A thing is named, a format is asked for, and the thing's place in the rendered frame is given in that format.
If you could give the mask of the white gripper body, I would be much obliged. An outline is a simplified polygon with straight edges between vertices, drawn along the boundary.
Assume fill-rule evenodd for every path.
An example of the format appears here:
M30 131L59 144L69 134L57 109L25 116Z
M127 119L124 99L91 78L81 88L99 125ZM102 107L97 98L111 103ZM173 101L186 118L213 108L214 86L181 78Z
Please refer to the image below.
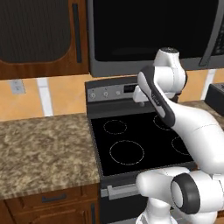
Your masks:
M133 101L139 103L140 105L144 105L146 102L149 102L147 95L141 90L139 86L135 86L135 90L133 93Z

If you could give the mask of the black glass-top stove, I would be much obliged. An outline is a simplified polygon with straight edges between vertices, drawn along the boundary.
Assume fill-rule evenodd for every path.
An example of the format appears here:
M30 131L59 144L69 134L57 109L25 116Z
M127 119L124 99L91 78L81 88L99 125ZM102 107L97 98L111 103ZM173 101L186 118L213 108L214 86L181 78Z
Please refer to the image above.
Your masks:
M93 140L101 189L135 184L149 169L197 165L175 131L158 117L150 102L132 99L136 77L92 80L85 83L87 120ZM136 218L109 224L135 224Z

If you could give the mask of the black and grey microwave oven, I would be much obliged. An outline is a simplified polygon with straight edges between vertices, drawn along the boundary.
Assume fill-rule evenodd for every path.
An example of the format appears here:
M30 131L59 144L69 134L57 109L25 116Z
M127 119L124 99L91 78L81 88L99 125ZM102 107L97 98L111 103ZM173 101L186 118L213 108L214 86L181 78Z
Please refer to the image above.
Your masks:
M224 68L224 16L212 55L199 66L217 7L218 0L87 0L90 73L136 74L163 47L179 51L186 71Z

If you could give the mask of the black worktop appliance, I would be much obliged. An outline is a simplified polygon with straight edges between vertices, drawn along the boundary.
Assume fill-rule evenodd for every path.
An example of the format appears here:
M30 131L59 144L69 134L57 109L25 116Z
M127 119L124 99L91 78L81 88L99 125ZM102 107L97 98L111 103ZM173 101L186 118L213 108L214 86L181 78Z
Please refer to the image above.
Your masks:
M209 85L205 103L220 116L224 116L224 82Z

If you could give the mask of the black oven door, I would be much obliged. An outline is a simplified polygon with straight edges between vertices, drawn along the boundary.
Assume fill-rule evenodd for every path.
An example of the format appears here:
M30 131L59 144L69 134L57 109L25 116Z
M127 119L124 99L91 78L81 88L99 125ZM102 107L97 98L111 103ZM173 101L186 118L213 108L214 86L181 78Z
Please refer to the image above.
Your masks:
M147 200L141 195L110 200L103 189L100 197L100 222L109 224L136 218L146 208Z

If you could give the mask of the wooden cupboard door dark panel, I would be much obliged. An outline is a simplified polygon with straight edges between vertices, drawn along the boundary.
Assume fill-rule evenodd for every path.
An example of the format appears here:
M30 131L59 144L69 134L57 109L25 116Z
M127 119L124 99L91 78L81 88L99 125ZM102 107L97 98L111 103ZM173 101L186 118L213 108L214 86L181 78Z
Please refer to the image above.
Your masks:
M73 4L79 9L81 63ZM87 73L86 0L0 0L0 81Z

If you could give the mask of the wooden base cupboard door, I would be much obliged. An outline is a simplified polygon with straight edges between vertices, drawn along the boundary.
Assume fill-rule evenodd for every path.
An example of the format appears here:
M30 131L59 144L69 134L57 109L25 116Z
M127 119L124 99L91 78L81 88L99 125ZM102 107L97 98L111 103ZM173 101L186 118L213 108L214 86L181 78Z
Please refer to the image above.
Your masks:
M16 224L92 224L90 206L94 202L73 203L70 206L14 215ZM96 224L100 224L97 205Z

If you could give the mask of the wooden drawer front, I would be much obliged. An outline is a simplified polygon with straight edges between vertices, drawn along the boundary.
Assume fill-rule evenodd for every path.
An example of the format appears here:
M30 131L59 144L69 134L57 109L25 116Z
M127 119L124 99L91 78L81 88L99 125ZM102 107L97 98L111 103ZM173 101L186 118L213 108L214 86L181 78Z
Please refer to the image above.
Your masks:
M42 196L50 198L59 196L62 193L66 194L66 199L50 203L42 203ZM58 191L43 192L29 196L22 196L14 199L7 199L5 203L6 206L10 209L12 214L23 214L34 211L52 210L54 208L62 208L65 206L70 206L73 203L79 202L81 200L81 197L84 195L85 193L83 192L82 187L78 186Z

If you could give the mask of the grey wall socket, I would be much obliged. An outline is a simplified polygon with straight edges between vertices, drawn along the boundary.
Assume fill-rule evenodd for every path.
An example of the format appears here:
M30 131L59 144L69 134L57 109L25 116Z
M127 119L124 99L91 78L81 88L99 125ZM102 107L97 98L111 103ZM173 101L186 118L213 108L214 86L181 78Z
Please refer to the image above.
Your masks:
M21 95L25 93L25 86L22 80L10 80L10 89L14 95Z

